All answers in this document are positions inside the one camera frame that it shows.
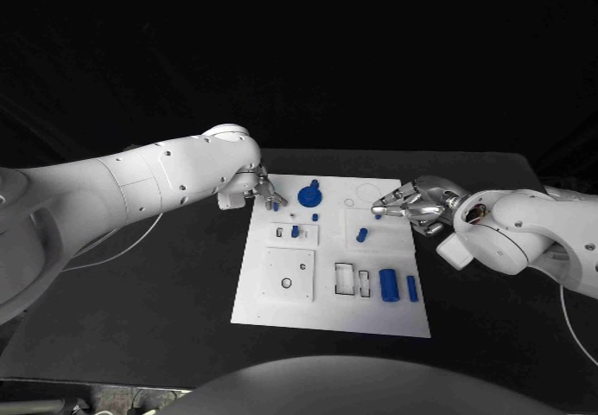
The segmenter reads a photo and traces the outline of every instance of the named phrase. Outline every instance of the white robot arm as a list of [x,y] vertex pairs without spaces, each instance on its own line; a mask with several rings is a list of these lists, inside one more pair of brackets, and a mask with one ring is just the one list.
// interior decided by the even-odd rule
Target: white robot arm
[[404,216],[427,236],[443,229],[439,221],[453,225],[437,252],[457,270],[473,259],[509,275],[529,266],[598,298],[598,201],[558,201],[534,190],[470,195],[447,179],[424,176],[382,197],[372,211]]
[[114,229],[218,194],[222,209],[284,198],[244,127],[36,169],[0,169],[0,323],[51,286],[78,250]]

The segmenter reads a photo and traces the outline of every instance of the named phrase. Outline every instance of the dark table surface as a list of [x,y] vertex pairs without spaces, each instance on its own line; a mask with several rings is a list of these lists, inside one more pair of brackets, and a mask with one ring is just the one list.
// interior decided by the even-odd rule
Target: dark table surface
[[[542,190],[518,154],[264,150],[271,173],[454,180],[472,192]],[[431,339],[231,323],[253,207],[222,212],[209,198],[163,215],[143,243],[110,263],[62,274],[0,358],[5,379],[195,388],[266,361],[377,356],[470,374],[568,411],[598,409],[598,368],[571,338],[558,285],[475,261],[456,271],[434,239],[414,234]],[[80,263],[120,252],[153,219],[124,228]],[[598,354],[598,301],[567,293],[578,336]]]

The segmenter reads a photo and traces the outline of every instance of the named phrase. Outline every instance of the blue cylinder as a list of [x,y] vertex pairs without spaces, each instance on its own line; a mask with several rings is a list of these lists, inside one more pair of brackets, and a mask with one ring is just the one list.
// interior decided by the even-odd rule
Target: blue cylinder
[[381,270],[382,301],[395,303],[400,301],[400,286],[397,285],[395,270]]
[[315,208],[322,202],[320,183],[315,179],[312,184],[299,191],[299,203],[306,208]]
[[418,299],[418,286],[415,285],[415,277],[408,275],[408,288],[410,288],[410,300],[417,303]]
[[368,229],[364,227],[359,230],[359,234],[358,234],[358,242],[364,242],[365,241],[365,237],[368,236]]

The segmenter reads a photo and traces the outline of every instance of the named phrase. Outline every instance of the blue screw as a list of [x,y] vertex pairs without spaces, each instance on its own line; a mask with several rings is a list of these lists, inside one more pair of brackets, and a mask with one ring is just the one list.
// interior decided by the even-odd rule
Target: blue screw
[[365,241],[365,237],[368,236],[368,229],[364,227],[359,230],[359,235],[358,235],[358,242],[364,242]]

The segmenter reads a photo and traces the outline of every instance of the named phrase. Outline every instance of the white cable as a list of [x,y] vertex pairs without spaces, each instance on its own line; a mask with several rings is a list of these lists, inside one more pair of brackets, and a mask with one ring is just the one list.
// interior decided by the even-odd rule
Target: white cable
[[585,350],[585,347],[584,347],[583,343],[580,342],[580,339],[577,338],[577,335],[575,335],[575,332],[574,332],[574,328],[571,327],[570,315],[567,314],[567,306],[565,306],[565,290],[564,290],[564,286],[562,285],[561,285],[561,305],[564,307],[564,316],[565,316],[567,326],[568,326],[570,331],[571,331],[571,336],[574,337],[575,343],[580,346],[580,348],[583,349],[583,352],[588,356],[588,358],[593,361],[594,365],[598,366],[598,361],[596,361],[596,358],[593,357],[593,355]]
[[91,251],[119,231],[119,229],[116,229],[114,231],[111,231],[107,235],[103,236],[101,239],[98,239],[90,246],[87,246],[75,255],[73,258],[77,258],[80,255],[83,255],[85,252]]
[[147,236],[147,234],[150,233],[150,231],[153,230],[153,227],[159,223],[159,220],[160,220],[162,215],[163,214],[159,214],[159,217],[156,218],[156,221],[153,222],[153,225],[150,226],[150,229],[143,234],[143,237],[137,240],[137,242],[122,253],[119,253],[114,257],[110,257],[109,259],[104,259],[104,261],[96,262],[94,264],[87,264],[87,265],[74,266],[71,268],[67,268],[67,270],[62,270],[62,272],[80,270],[81,268],[88,268],[90,266],[96,266],[96,265],[100,265],[100,264],[106,264],[106,262],[111,261],[113,259],[117,259],[122,255],[124,255],[126,253],[129,253],[134,249],[134,247],[137,246],[137,244],[143,241],[143,238]]

